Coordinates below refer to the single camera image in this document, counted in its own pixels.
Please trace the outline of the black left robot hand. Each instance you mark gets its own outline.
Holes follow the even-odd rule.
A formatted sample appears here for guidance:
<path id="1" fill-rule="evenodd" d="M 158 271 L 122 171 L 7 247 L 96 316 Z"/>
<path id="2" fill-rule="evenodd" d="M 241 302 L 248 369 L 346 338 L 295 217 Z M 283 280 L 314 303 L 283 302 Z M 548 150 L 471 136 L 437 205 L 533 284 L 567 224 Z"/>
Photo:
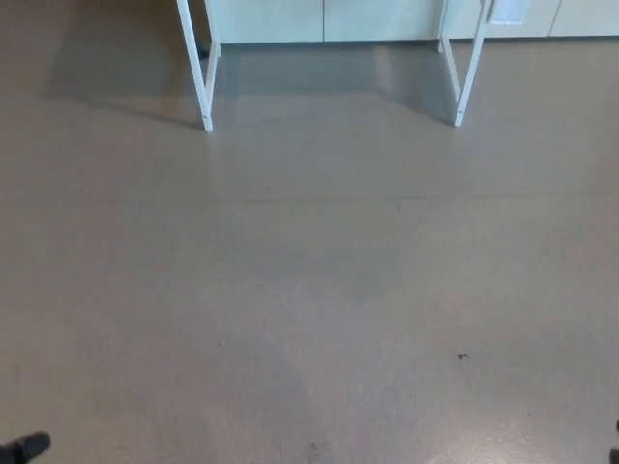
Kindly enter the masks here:
<path id="1" fill-rule="evenodd" d="M 51 446 L 50 435 L 39 431 L 16 438 L 0 446 L 1 464 L 27 464 Z"/>

